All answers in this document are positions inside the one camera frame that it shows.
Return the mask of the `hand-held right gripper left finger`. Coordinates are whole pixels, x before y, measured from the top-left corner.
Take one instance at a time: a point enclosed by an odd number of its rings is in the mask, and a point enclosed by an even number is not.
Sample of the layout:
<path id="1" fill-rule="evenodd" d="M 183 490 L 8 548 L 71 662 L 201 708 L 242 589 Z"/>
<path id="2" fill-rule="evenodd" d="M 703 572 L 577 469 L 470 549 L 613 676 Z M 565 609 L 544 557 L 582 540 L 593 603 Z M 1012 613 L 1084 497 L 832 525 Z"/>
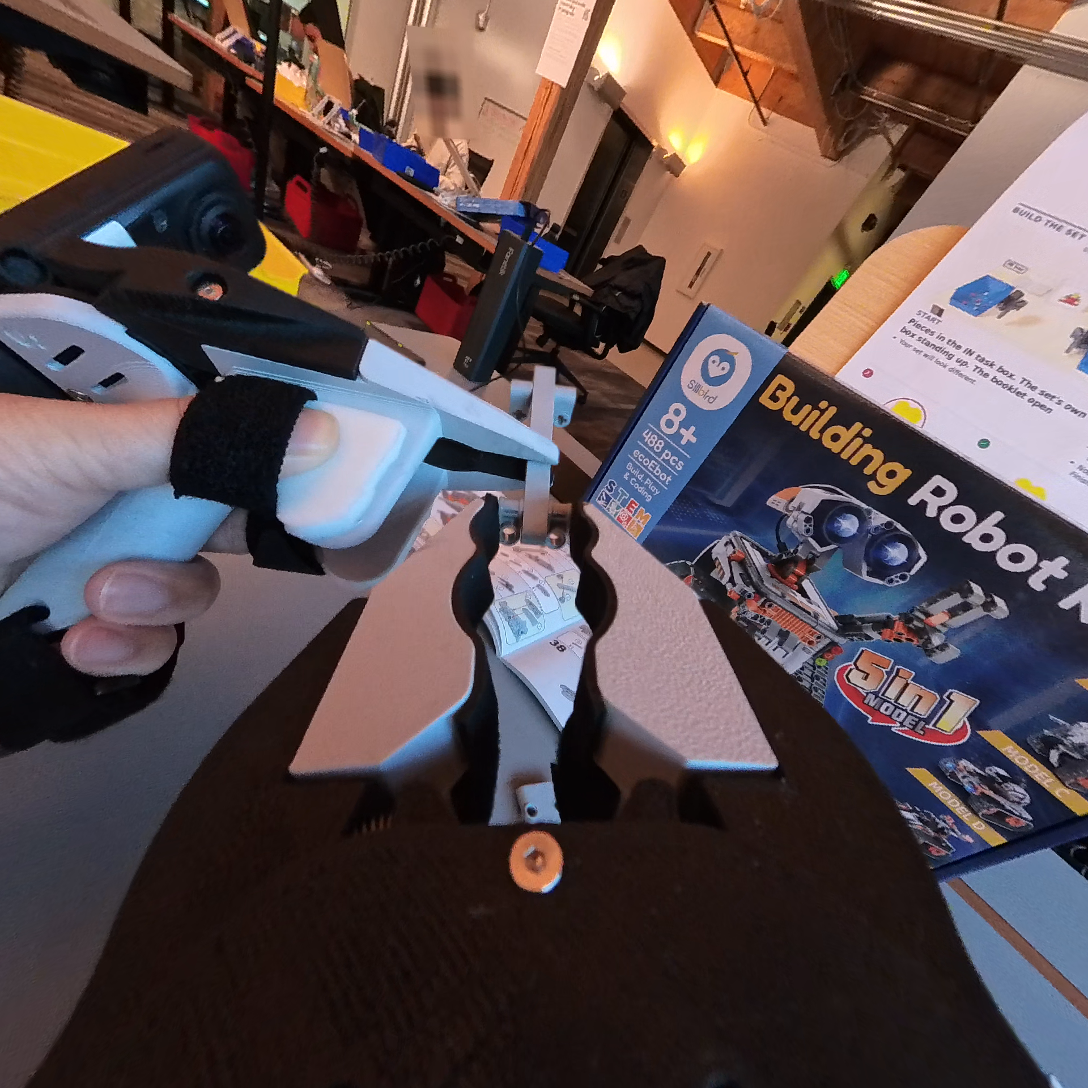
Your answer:
<path id="1" fill-rule="evenodd" d="M 478 627 L 498 534 L 497 498 L 479 497 L 370 593 L 292 777 L 425 784 L 459 823 L 489 823 L 498 707 Z"/>

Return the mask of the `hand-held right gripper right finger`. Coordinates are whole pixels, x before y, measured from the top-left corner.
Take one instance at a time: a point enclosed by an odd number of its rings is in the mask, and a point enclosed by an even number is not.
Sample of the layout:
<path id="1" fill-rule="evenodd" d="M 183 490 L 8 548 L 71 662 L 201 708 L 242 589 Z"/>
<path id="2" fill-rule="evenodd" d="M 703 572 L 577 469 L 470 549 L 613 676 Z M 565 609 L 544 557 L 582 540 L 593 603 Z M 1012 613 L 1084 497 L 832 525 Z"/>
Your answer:
<path id="1" fill-rule="evenodd" d="M 776 770 L 693 592 L 596 507 L 571 508 L 569 543 L 591 639 L 557 747 L 562 823 L 613 818 L 646 780 Z"/>

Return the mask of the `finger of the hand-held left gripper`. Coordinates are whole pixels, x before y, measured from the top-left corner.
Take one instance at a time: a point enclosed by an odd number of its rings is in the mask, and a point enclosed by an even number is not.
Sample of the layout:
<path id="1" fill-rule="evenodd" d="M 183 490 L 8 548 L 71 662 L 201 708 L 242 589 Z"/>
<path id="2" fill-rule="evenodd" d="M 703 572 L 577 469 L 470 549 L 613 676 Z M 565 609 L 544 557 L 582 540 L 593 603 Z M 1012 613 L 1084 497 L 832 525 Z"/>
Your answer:
<path id="1" fill-rule="evenodd" d="M 555 466 L 559 450 L 489 401 L 415 362 L 396 345 L 370 339 L 359 361 L 359 378 L 438 412 L 443 437 L 477 452 Z"/>
<path id="2" fill-rule="evenodd" d="M 435 441 L 423 460 L 423 492 L 494 491 L 522 493 L 526 470 L 546 469 L 546 456 L 537 450 L 518 455 L 483 452 L 457 441 Z"/>

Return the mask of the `grey beam assembly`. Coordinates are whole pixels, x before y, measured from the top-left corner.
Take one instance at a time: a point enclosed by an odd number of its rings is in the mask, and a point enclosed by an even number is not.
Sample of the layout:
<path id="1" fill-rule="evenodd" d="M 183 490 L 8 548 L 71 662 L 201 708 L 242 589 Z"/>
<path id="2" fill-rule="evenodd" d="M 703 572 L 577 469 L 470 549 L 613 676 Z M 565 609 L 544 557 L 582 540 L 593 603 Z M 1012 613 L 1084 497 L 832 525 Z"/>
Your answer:
<path id="1" fill-rule="evenodd" d="M 551 364 L 536 364 L 532 371 L 531 380 L 511 381 L 510 413 L 552 441 L 556 430 L 570 423 L 577 390 L 557 385 Z M 524 493 L 507 493 L 498 500 L 500 544 L 559 551 L 567 541 L 569 511 L 568 505 L 551 499 L 551 466 L 527 465 Z"/>

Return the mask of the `grey desk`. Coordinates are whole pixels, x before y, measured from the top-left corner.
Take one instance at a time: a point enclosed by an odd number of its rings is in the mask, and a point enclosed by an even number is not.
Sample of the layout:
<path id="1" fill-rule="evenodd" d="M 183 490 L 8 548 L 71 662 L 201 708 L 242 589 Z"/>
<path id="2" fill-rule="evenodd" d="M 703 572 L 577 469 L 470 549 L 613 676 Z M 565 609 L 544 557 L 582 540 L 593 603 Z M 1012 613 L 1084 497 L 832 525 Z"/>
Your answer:
<path id="1" fill-rule="evenodd" d="M 16 1086 L 1086 1086 L 1081 1025 L 1009 998 L 956 897 L 890 839 L 622 818 L 515 888 L 508 828 L 364 831 L 362 784 L 288 741 L 362 604 L 223 557 L 219 618 L 158 708 L 2 763 L 2 1083 Z"/>

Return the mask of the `person's left hand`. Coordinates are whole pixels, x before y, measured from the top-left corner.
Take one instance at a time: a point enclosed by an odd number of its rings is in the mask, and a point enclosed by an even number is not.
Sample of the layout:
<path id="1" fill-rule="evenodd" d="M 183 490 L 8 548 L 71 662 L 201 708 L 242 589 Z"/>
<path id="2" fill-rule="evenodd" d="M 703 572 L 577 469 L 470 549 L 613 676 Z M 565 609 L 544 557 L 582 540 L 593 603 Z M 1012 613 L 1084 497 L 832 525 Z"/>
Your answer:
<path id="1" fill-rule="evenodd" d="M 168 482 L 188 398 L 98 405 L 1 396 L 1 585 L 65 537 L 116 493 Z M 217 598 L 220 577 L 191 562 L 131 559 L 86 583 L 89 616 L 60 652 L 92 677 L 156 673 L 173 655 L 176 627 Z"/>

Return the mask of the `red bag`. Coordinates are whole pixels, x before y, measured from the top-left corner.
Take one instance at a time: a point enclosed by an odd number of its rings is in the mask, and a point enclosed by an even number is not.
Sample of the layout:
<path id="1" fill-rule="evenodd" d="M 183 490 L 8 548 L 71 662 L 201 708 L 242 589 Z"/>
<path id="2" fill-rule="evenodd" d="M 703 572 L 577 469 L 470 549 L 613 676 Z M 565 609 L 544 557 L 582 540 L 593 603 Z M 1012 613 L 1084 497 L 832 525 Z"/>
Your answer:
<path id="1" fill-rule="evenodd" d="M 356 252 L 362 218 L 350 197 L 296 175 L 285 186 L 284 211 L 309 242 L 336 252 Z"/>
<path id="2" fill-rule="evenodd" d="M 465 290 L 454 275 L 431 274 L 424 280 L 415 304 L 415 316 L 428 331 L 459 342 L 463 339 L 478 300 L 478 295 Z"/>

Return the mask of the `black monitor stand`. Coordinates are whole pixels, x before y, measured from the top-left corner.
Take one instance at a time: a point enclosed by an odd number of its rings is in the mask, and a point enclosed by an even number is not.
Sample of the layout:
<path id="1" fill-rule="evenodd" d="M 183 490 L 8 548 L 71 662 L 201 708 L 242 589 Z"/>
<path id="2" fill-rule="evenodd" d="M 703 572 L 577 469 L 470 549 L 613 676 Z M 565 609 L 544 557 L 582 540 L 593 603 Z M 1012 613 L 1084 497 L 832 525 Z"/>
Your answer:
<path id="1" fill-rule="evenodd" d="M 537 247 L 500 231 L 478 304 L 469 320 L 454 370 L 472 385 L 509 367 L 537 293 Z"/>

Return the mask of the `open instruction booklet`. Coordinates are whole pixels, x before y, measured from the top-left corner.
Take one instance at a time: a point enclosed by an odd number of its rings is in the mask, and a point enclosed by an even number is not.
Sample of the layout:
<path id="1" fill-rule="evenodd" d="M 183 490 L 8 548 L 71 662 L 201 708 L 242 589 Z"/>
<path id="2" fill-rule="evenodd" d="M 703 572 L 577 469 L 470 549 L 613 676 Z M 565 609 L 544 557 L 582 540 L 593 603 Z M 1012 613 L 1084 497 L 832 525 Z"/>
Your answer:
<path id="1" fill-rule="evenodd" d="M 564 729 L 591 636 L 576 606 L 579 569 L 568 549 L 500 544 L 489 572 L 484 623 L 496 655 Z"/>

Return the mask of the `yellow storage bin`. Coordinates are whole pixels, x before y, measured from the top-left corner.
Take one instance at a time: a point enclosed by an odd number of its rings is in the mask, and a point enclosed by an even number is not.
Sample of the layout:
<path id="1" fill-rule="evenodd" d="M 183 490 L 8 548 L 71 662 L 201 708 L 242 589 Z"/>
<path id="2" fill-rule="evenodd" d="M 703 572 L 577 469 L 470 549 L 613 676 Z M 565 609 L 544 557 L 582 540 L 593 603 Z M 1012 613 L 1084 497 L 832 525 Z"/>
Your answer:
<path id="1" fill-rule="evenodd" d="M 7 96 L 1 98 L 1 212 L 30 199 L 81 170 L 116 154 L 128 143 L 55 116 Z M 298 295 L 307 268 L 262 226 L 265 258 L 250 274 Z"/>

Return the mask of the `robot kit box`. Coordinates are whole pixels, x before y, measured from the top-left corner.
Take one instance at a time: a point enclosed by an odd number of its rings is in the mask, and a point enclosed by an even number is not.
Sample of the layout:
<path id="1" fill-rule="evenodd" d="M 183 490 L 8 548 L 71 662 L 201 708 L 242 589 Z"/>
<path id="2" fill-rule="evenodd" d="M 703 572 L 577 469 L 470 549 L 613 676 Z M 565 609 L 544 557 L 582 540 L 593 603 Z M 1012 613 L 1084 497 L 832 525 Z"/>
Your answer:
<path id="1" fill-rule="evenodd" d="M 852 738 L 934 867 L 1086 843 L 1086 533 L 717 307 L 589 493 Z"/>

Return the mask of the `blue storage bin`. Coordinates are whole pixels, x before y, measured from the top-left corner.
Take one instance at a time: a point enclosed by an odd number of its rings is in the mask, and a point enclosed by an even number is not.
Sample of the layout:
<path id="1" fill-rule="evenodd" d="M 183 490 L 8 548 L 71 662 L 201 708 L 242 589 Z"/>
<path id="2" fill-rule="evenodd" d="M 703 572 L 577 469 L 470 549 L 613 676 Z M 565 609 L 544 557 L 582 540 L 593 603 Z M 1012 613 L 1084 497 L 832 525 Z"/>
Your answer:
<path id="1" fill-rule="evenodd" d="M 373 156 L 378 163 L 394 174 L 428 191 L 438 189 L 438 170 L 428 163 L 424 156 L 417 154 L 415 150 L 393 141 L 380 131 L 368 129 L 366 126 L 358 129 L 358 143 L 367 154 Z"/>
<path id="2" fill-rule="evenodd" d="M 539 268 L 551 272 L 562 272 L 567 265 L 569 254 L 546 237 L 539 227 L 535 217 L 504 215 L 500 218 L 500 231 L 511 232 L 518 237 L 528 238 L 539 252 Z"/>

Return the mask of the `black bag on chair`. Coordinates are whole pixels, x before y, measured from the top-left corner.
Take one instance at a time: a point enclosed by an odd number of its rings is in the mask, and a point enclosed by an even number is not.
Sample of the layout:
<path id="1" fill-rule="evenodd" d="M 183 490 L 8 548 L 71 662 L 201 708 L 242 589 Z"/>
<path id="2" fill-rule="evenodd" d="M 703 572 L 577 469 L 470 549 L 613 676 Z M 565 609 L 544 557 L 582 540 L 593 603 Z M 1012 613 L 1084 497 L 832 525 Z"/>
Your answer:
<path id="1" fill-rule="evenodd" d="M 584 283 L 589 295 L 539 294 L 532 316 L 541 324 L 537 347 L 553 342 L 603 359 L 614 348 L 628 353 L 643 341 L 660 297 L 664 257 L 636 246 L 606 257 Z"/>

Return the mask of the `elevator door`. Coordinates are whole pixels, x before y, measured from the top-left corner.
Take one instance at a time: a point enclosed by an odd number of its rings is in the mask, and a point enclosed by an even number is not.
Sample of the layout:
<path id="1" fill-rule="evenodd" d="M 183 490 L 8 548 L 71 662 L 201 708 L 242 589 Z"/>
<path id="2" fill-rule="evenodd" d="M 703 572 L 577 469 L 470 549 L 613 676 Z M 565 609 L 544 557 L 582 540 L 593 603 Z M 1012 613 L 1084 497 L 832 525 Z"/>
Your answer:
<path id="1" fill-rule="evenodd" d="M 557 242 L 576 279 L 596 269 L 653 149 L 622 109 L 613 112 Z"/>

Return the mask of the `printed instruction sheet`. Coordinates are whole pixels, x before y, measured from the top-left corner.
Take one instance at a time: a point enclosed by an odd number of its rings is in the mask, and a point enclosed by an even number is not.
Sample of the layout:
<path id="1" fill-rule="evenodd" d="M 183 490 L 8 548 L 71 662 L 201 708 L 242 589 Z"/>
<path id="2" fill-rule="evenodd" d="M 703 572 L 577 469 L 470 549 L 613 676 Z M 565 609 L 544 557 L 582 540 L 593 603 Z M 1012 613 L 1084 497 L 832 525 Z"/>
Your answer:
<path id="1" fill-rule="evenodd" d="M 1087 526 L 1087 119 L 1013 182 L 839 371 Z"/>

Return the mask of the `small wall frame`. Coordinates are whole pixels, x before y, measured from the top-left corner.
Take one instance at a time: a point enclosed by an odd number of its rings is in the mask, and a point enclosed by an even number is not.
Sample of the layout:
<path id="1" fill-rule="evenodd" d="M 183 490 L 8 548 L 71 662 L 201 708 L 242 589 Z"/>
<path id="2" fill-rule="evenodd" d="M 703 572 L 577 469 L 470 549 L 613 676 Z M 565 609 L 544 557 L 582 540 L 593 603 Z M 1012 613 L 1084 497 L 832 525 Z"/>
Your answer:
<path id="1" fill-rule="evenodd" d="M 687 298 L 698 299 L 704 290 L 706 279 L 709 277 L 715 265 L 724 254 L 724 248 L 712 246 L 709 243 L 702 243 L 693 256 L 687 260 L 687 265 L 679 273 L 677 290 Z"/>

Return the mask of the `wooden post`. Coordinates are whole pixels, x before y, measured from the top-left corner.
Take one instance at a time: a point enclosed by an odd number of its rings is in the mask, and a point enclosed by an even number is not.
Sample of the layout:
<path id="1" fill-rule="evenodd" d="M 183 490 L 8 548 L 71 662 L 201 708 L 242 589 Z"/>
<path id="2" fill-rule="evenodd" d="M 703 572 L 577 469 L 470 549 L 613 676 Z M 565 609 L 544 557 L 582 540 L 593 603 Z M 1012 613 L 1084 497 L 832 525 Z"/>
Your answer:
<path id="1" fill-rule="evenodd" d="M 539 81 L 537 92 L 500 191 L 503 199 L 537 202 L 613 7 L 615 3 L 611 1 L 593 4 L 566 85 L 560 86 L 544 77 Z"/>

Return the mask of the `white wall notice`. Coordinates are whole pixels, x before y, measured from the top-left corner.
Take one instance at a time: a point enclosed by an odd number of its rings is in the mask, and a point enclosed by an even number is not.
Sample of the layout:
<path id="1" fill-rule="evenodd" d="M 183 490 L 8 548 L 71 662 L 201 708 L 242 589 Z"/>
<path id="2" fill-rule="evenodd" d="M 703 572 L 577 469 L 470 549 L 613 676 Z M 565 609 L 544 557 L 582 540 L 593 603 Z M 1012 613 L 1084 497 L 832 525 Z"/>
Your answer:
<path id="1" fill-rule="evenodd" d="M 541 54 L 537 58 L 537 76 L 565 88 L 582 47 L 595 1 L 556 2 L 551 16 Z"/>

